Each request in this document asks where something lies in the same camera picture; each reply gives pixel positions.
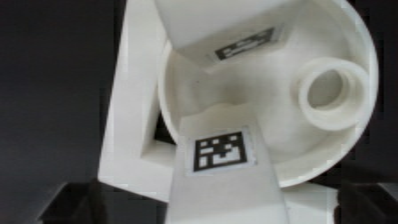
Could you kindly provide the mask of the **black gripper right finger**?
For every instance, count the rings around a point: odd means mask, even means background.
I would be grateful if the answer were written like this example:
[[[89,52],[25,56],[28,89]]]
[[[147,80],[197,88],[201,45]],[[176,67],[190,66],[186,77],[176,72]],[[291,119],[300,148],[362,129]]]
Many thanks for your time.
[[[398,224],[398,183],[343,183],[334,224]]]

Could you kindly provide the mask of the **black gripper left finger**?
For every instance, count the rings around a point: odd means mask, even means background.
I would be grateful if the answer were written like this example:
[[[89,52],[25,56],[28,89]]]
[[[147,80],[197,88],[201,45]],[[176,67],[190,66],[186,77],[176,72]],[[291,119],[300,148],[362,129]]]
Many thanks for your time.
[[[64,184],[37,221],[39,224],[108,224],[97,180]]]

